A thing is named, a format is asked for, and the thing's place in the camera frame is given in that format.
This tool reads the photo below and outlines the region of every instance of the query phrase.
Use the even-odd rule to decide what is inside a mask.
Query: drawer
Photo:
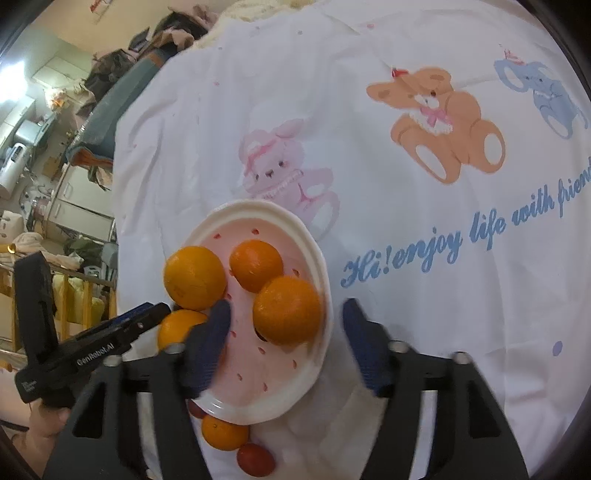
[[[109,241],[113,225],[112,218],[103,217],[61,200],[52,203],[47,220],[105,242]]]
[[[88,170],[82,167],[68,166],[56,198],[73,205],[113,216],[111,210],[111,191],[103,190],[96,183],[88,180]]]

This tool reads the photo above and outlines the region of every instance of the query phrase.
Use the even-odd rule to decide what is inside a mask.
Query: finger
[[[60,433],[70,415],[68,408],[51,408],[40,401],[31,407],[29,428],[31,433],[40,437],[51,437]]]

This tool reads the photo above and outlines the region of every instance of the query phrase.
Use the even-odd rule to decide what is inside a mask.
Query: white plate
[[[311,282],[324,300],[324,322],[313,341],[287,349],[263,342],[252,327],[254,295],[229,271],[229,255],[249,238],[273,245],[284,274]],[[238,200],[214,210],[184,246],[203,245],[221,260],[228,278],[232,327],[226,360],[211,387],[195,400],[212,416],[241,425],[272,420],[287,412],[314,384],[326,354],[334,317],[326,262],[293,213],[264,200]]]

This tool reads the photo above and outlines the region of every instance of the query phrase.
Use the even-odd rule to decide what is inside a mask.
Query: white cabinet
[[[68,166],[60,182],[56,198],[91,212],[108,217],[113,216],[111,191],[103,190],[96,183],[89,181],[88,170],[82,167]]]
[[[17,102],[15,107],[4,119],[4,123],[12,125],[13,127],[18,127],[23,120],[30,120],[34,114],[35,100],[31,97],[24,96]]]
[[[58,199],[51,203],[47,220],[105,242],[110,240],[113,225],[112,218],[103,217]]]
[[[0,124],[0,153],[12,146],[10,144],[13,136],[12,129],[12,125],[8,125],[6,122]]]

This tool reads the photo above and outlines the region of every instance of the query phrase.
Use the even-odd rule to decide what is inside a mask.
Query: red cherry tomato
[[[268,476],[275,470],[275,459],[269,450],[255,443],[247,443],[236,454],[238,466],[257,478]]]
[[[189,408],[189,413],[196,419],[202,419],[207,415],[193,400],[187,402],[187,407]]]

